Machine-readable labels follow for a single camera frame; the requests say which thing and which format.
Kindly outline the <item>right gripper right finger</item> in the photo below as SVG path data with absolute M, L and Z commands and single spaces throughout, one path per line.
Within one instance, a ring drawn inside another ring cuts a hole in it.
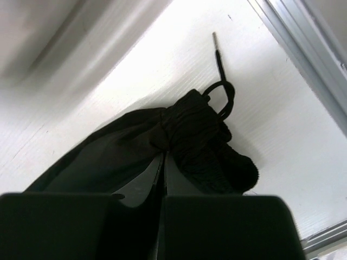
M 287 205 L 276 196 L 206 195 L 164 166 L 158 259 L 304 259 Z

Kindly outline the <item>black trousers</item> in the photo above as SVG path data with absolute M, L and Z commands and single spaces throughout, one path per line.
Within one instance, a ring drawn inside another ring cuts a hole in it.
M 29 192 L 112 193 L 141 174 L 159 155 L 173 157 L 200 191 L 243 194 L 259 172 L 251 158 L 229 142 L 225 124 L 235 88 L 215 51 L 220 80 L 204 92 L 187 92 L 170 107 L 128 112 L 90 134 L 32 184 Z

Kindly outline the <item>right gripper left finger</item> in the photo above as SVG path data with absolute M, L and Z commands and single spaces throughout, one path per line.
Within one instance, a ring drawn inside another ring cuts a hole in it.
M 1 259 L 147 259 L 164 156 L 115 193 L 1 196 Z

